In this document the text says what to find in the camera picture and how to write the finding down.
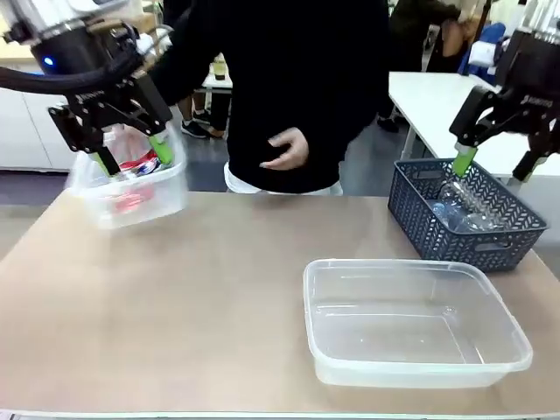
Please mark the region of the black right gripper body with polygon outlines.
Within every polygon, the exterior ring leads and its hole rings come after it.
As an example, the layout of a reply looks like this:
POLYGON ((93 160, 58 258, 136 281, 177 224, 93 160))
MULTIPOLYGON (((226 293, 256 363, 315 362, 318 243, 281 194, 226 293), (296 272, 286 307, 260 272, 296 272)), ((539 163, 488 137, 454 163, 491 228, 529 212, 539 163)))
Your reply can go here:
POLYGON ((516 30, 502 49, 496 116, 506 119, 525 110, 541 110, 549 119, 560 118, 560 38, 516 30))

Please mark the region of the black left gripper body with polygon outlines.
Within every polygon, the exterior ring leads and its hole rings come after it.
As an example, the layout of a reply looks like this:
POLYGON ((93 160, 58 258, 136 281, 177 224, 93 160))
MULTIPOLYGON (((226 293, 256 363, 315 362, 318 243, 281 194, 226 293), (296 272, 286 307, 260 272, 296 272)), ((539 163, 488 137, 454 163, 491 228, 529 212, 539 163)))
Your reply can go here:
POLYGON ((130 24, 82 26, 50 38, 32 48, 46 75, 72 75, 108 66, 127 50, 137 49, 138 31, 130 24))

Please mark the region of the clear plastic container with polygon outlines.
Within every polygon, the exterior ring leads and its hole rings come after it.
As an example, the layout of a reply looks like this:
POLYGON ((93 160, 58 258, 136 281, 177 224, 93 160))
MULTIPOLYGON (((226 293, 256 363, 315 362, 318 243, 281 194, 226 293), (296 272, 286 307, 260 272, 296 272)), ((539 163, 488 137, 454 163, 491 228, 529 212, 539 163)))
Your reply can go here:
POLYGON ((121 166, 109 176, 98 157, 81 151, 66 181, 99 228, 116 229, 175 214, 186 206, 186 151, 170 122, 147 137, 126 125, 104 134, 104 144, 121 166))
POLYGON ((486 388, 532 364, 500 293, 466 263, 315 260, 303 298, 315 373, 328 385, 486 388))

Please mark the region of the dark woven plastic basket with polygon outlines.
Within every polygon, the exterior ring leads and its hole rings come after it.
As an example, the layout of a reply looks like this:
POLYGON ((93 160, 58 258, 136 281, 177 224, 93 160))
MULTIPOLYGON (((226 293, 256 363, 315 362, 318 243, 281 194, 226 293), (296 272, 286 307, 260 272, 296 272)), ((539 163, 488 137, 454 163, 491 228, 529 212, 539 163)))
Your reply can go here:
POLYGON ((539 213, 479 164, 472 164, 459 177, 449 158, 395 162, 388 209, 421 258, 469 263, 485 272, 514 269, 548 227, 539 213), (504 223, 506 229, 451 231, 428 204, 438 200, 439 189, 448 180, 467 185, 483 205, 483 210, 475 213, 504 223))

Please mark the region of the person's left forearm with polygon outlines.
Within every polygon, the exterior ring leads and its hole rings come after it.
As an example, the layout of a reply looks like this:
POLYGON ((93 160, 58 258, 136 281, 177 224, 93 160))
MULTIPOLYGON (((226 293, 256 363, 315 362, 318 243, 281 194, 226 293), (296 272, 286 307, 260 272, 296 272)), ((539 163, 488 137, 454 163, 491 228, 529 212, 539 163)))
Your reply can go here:
POLYGON ((348 145, 376 115, 377 107, 371 104, 350 111, 327 107, 312 113, 300 128, 309 147, 307 164, 320 172, 337 172, 348 145))

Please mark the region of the person's right forearm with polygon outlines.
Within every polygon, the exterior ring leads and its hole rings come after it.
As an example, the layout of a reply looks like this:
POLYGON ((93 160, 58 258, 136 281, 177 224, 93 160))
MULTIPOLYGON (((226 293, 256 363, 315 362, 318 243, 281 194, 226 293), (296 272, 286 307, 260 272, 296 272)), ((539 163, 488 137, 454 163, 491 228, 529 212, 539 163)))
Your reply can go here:
POLYGON ((178 18, 171 46, 150 69, 149 76, 168 106, 200 88, 210 64, 228 49, 229 0, 192 0, 178 18))

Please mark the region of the person's left hand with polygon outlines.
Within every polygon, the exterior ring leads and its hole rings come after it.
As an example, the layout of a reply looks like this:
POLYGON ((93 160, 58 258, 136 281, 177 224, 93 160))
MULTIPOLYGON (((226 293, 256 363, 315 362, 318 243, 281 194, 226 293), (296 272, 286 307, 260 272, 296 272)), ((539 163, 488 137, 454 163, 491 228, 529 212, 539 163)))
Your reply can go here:
POLYGON ((300 129, 290 128, 272 137, 268 143, 273 147, 287 149, 275 159, 260 163, 260 167, 272 171, 290 171, 305 164, 309 157, 309 145, 300 129))

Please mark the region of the crumpled clear plastic bag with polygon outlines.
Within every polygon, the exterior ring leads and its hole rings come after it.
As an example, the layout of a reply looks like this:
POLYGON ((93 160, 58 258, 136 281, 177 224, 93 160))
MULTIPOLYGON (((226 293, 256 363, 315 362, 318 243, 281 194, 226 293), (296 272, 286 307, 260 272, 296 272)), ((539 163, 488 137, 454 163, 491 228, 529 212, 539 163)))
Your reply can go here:
MULTIPOLYGON (((105 132, 104 144, 118 164, 137 160, 147 152, 154 151, 147 136, 124 124, 114 125, 110 131, 105 132)), ((122 171, 109 177, 95 160, 85 152, 81 152, 70 171, 69 183, 100 186, 135 178, 138 177, 122 171)))

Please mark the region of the white side table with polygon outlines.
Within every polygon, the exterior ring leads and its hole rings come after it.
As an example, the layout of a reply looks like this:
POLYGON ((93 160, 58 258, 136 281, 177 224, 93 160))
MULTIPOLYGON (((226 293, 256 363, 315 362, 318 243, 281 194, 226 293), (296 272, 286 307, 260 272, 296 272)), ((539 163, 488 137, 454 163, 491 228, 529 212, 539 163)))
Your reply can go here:
MULTIPOLYGON (((449 128, 476 86, 498 90, 473 75, 392 72, 389 97, 409 123, 401 158, 411 157, 417 137, 435 158, 455 158, 456 137, 449 128)), ((475 161, 496 178, 508 179, 527 148, 525 136, 501 133, 478 148, 475 161)))

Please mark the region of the background person in dark trousers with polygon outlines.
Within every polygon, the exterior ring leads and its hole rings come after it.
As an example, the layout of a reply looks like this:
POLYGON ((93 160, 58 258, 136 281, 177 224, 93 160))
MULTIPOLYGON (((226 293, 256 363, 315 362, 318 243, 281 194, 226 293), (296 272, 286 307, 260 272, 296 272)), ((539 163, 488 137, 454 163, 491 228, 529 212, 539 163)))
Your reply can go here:
POLYGON ((206 100, 206 92, 195 92, 178 103, 182 116, 181 131, 194 138, 223 139, 228 126, 231 95, 211 94, 210 109, 206 108, 206 100))

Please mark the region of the red white snack wrapper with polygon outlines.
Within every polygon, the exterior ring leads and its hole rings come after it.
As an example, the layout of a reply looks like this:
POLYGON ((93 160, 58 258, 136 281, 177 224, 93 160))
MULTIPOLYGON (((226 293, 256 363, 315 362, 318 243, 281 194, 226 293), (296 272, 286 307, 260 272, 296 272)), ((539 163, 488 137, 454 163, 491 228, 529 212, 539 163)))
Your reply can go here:
POLYGON ((159 169, 161 161, 154 150, 150 150, 137 160, 127 161, 119 164, 122 172, 141 177, 151 174, 159 169))

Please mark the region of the seated person in blue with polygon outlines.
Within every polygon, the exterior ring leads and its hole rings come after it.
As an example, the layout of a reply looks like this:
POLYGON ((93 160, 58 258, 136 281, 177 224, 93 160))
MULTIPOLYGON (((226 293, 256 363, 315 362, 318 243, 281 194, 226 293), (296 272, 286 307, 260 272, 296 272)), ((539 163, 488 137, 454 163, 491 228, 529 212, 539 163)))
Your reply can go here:
MULTIPOLYGON (((482 29, 482 32, 481 32, 479 38, 476 41, 485 41, 485 42, 492 43, 492 44, 499 44, 499 42, 501 40, 503 40, 503 38, 505 36, 506 29, 507 29, 507 27, 503 23, 495 23, 495 24, 486 25, 482 29)), ((467 54, 465 55, 464 62, 465 62, 466 65, 469 65, 468 64, 468 59, 469 59, 471 47, 469 48, 467 54)))

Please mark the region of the wooden top desk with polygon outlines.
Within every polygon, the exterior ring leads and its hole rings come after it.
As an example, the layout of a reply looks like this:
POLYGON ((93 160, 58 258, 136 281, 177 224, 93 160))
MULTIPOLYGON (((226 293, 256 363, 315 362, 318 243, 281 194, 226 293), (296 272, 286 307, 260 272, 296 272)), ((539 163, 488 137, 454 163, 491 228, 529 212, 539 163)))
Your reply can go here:
POLYGON ((31 48, 17 43, 6 44, 0 39, 0 64, 17 64, 34 62, 31 48))

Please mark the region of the standing background person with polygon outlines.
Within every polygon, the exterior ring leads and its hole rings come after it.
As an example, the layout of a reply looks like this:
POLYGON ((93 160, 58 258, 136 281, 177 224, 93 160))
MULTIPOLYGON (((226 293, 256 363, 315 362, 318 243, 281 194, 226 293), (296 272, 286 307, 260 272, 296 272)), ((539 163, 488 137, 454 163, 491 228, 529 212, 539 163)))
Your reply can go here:
POLYGON ((431 25, 459 21, 464 13, 441 0, 399 0, 389 18, 388 70, 422 70, 424 41, 431 25))

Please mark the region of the clear plastic bottle blue label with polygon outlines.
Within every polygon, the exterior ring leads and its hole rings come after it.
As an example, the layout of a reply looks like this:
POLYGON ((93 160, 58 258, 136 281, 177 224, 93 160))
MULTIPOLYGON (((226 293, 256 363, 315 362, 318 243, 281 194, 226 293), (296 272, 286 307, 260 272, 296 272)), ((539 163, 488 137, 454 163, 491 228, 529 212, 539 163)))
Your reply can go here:
POLYGON ((457 201, 442 202, 433 199, 428 204, 432 212, 451 231, 457 233, 485 233, 506 229, 504 223, 483 213, 468 212, 457 201))

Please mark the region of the person in black sweater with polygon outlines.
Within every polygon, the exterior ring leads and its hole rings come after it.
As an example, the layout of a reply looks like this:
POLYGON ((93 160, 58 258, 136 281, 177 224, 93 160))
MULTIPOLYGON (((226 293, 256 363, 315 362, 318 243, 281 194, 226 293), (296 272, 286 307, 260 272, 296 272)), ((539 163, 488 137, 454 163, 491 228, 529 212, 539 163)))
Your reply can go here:
POLYGON ((307 164, 272 171, 260 163, 287 147, 268 141, 300 129, 312 113, 380 107, 389 89, 386 0, 229 0, 227 50, 233 82, 227 188, 234 193, 339 193, 338 171, 307 164))

